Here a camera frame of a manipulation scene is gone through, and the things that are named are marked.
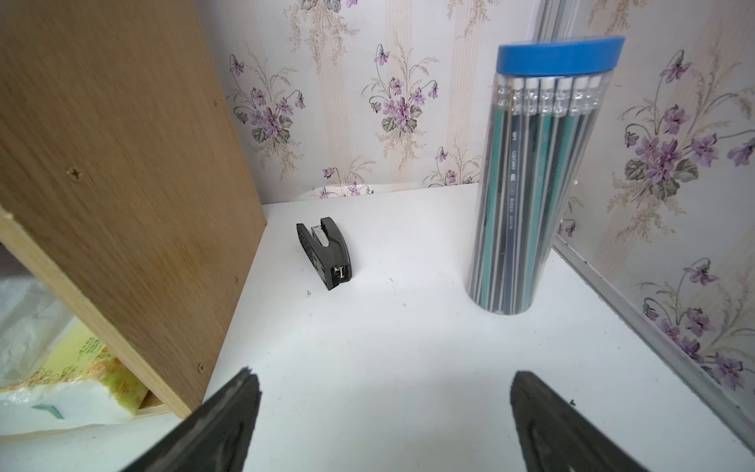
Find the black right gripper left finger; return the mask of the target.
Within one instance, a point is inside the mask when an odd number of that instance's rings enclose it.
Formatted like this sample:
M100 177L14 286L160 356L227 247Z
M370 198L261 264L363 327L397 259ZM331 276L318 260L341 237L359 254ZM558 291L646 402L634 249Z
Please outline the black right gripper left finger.
M261 406L257 375L245 367L127 471L244 469Z

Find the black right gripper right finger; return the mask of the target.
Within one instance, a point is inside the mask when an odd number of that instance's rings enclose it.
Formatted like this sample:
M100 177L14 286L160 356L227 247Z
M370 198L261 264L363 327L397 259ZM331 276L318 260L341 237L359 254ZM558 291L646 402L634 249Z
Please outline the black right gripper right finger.
M515 374L510 404L529 471L643 471L537 375Z

